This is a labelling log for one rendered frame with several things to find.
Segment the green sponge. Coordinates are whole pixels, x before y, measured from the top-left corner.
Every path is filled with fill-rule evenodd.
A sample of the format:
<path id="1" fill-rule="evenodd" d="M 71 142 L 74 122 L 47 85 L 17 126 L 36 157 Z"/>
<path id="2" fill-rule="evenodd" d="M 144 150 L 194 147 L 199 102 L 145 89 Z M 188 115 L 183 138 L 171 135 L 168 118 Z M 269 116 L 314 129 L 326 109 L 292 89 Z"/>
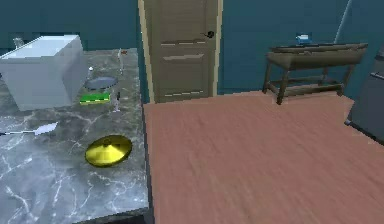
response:
<path id="1" fill-rule="evenodd" d="M 110 101 L 109 93 L 94 93 L 94 94 L 86 94 L 80 97 L 79 103 L 81 105 L 87 104 L 101 104 Z"/>

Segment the dark wooden side table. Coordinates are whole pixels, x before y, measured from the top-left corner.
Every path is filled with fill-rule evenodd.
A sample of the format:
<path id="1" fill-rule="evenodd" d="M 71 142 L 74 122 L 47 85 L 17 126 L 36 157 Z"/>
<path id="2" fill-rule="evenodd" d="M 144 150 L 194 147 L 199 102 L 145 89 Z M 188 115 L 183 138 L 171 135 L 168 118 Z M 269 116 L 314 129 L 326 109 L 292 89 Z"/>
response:
<path id="1" fill-rule="evenodd" d="M 266 54 L 266 70 L 262 92 L 270 90 L 276 96 L 276 103 L 281 105 L 289 96 L 335 91 L 342 96 L 348 81 L 361 62 L 367 43 L 347 44 L 306 44 L 271 47 Z M 331 67 L 346 66 L 341 81 L 328 78 Z M 317 76 L 290 78 L 293 71 L 321 69 Z"/>

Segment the silver thin utensil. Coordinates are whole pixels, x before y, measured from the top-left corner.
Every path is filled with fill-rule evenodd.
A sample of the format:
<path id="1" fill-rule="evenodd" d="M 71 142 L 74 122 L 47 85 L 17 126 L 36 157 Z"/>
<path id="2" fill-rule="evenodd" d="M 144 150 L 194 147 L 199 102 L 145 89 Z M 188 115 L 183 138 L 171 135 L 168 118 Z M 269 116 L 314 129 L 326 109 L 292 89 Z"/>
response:
<path id="1" fill-rule="evenodd" d="M 124 74 L 124 61 L 123 61 L 123 56 L 127 54 L 127 51 L 124 50 L 124 49 L 119 49 L 118 50 L 118 54 L 117 54 L 117 57 L 118 57 L 118 60 L 119 60 L 119 63 L 120 63 L 120 75 L 123 75 Z"/>

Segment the grey round plate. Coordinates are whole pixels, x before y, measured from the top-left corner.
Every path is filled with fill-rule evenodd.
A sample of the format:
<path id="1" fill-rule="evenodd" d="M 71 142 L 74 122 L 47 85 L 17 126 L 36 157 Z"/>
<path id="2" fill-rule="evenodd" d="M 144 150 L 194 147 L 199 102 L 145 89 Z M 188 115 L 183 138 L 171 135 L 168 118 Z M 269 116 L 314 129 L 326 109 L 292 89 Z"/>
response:
<path id="1" fill-rule="evenodd" d="M 97 77 L 85 82 L 85 88 L 88 90 L 102 90 L 110 88 L 118 83 L 115 77 Z"/>

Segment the marble kitchen counter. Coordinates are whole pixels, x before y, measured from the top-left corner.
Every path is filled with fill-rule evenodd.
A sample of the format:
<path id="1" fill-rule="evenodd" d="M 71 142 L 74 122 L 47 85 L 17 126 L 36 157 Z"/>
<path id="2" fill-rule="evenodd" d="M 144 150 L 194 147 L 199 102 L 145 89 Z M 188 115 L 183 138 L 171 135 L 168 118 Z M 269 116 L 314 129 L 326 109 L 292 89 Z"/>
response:
<path id="1" fill-rule="evenodd" d="M 155 224 L 148 178 L 138 53 L 89 51 L 95 76 L 118 78 L 111 103 L 21 112 L 0 78 L 0 224 Z M 57 122 L 55 130 L 36 130 Z M 93 141 L 123 135 L 129 157 L 108 168 L 84 157 Z"/>

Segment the white box appliance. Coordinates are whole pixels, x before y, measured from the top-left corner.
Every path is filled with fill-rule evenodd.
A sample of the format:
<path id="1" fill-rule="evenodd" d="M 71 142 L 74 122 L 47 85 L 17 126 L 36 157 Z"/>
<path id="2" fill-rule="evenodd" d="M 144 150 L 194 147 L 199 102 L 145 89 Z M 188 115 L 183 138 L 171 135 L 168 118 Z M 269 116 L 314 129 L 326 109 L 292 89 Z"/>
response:
<path id="1" fill-rule="evenodd" d="M 88 76 L 79 35 L 41 36 L 0 56 L 0 74 L 20 111 L 71 106 Z"/>

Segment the yellow round lid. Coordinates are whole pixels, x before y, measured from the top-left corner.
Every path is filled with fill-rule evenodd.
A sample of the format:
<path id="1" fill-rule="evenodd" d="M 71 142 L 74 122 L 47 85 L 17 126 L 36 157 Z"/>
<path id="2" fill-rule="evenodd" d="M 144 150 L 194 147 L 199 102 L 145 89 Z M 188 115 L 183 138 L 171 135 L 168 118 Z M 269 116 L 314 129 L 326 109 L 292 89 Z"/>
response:
<path id="1" fill-rule="evenodd" d="M 107 135 L 93 141 L 84 157 L 92 166 L 110 167 L 125 160 L 132 147 L 132 141 L 123 135 Z"/>

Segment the brown panelled room door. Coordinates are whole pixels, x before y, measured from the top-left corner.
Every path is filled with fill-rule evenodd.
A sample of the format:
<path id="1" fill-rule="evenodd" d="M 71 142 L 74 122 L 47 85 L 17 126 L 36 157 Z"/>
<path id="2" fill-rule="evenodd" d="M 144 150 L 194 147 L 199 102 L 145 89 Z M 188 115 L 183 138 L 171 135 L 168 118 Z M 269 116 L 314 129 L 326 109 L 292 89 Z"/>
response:
<path id="1" fill-rule="evenodd" d="M 149 101 L 218 91 L 223 0 L 137 0 Z M 214 31 L 213 38 L 201 33 Z"/>

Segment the blue and white cup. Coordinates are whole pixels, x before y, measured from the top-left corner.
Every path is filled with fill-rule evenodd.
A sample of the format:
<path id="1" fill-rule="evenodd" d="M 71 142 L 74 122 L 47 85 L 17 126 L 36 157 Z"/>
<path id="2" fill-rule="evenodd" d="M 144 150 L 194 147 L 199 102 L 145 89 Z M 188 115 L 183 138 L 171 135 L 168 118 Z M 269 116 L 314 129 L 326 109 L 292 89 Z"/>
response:
<path id="1" fill-rule="evenodd" d="M 308 45 L 312 43 L 312 38 L 309 34 L 297 34 L 296 41 L 298 45 Z"/>

